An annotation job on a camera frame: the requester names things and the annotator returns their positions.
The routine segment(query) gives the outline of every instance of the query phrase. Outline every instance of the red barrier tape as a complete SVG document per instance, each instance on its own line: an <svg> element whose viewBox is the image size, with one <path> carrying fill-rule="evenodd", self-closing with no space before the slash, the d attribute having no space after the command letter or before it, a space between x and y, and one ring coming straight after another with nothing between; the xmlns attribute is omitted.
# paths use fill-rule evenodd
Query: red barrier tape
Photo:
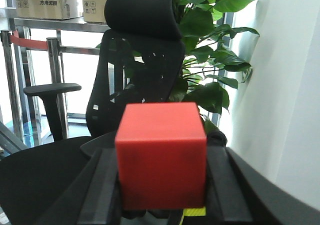
<svg viewBox="0 0 320 225"><path fill-rule="evenodd" d="M18 45L20 47L31 48L31 49L41 49L46 51L48 50L48 44L46 41L19 38L18 31L14 31L13 35L10 35L10 41L13 44Z"/></svg>

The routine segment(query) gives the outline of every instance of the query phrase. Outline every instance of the cardboard box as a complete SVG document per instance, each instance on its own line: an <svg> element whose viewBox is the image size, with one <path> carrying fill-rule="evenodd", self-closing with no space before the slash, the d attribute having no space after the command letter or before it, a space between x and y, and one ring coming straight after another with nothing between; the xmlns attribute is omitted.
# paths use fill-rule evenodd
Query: cardboard box
<svg viewBox="0 0 320 225"><path fill-rule="evenodd" d="M106 23L105 4L107 0L82 0L85 22Z"/></svg>
<svg viewBox="0 0 320 225"><path fill-rule="evenodd" d="M80 17L78 0L15 0L21 18L70 19Z"/></svg>

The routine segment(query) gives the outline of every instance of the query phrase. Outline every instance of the green plant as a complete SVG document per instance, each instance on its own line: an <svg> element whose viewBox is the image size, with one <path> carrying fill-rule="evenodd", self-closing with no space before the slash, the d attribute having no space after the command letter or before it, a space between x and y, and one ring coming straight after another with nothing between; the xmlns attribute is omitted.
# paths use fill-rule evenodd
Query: green plant
<svg viewBox="0 0 320 225"><path fill-rule="evenodd" d="M259 33L250 27L232 28L216 24L224 13L235 13L254 0L173 0L175 20L182 32L186 57L182 71L169 100L193 101L211 113L228 110L229 95L224 85L238 88L236 79L217 75L217 71L245 72L251 65L239 58L225 45L225 37L233 39L238 33ZM216 129L210 119L202 115L206 132Z"/></svg>

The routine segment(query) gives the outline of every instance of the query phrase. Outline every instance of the chair headrest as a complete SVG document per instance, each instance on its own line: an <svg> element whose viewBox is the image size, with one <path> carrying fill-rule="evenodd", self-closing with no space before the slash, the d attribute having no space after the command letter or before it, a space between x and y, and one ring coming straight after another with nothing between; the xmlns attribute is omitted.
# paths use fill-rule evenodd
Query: chair headrest
<svg viewBox="0 0 320 225"><path fill-rule="evenodd" d="M108 26L116 31L166 40L182 37L172 0L107 0L104 17Z"/></svg>

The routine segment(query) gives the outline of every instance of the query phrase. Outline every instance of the red block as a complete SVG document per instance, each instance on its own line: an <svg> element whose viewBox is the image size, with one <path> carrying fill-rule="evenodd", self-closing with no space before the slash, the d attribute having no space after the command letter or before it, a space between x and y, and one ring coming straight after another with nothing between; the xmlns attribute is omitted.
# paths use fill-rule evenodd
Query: red block
<svg viewBox="0 0 320 225"><path fill-rule="evenodd" d="M115 138L123 208L203 207L206 146L195 103L128 104Z"/></svg>

